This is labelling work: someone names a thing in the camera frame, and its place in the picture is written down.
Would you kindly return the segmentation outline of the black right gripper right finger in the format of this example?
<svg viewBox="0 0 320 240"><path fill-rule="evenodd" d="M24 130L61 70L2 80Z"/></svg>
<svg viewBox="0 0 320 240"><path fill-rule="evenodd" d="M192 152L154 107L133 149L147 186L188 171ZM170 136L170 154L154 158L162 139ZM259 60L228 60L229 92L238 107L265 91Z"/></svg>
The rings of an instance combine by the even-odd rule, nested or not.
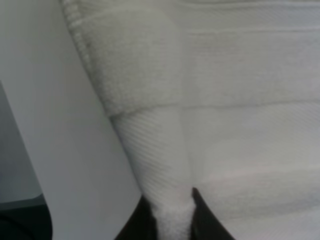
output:
<svg viewBox="0 0 320 240"><path fill-rule="evenodd" d="M211 212L200 192L192 189L196 208L191 223L191 240L234 240L216 216Z"/></svg>

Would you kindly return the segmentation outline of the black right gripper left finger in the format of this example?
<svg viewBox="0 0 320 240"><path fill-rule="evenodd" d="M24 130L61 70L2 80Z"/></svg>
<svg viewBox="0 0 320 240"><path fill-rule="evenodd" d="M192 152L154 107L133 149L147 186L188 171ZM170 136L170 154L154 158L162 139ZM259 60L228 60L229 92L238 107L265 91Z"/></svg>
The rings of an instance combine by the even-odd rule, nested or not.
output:
<svg viewBox="0 0 320 240"><path fill-rule="evenodd" d="M115 240L157 240L156 220L149 202L142 196Z"/></svg>

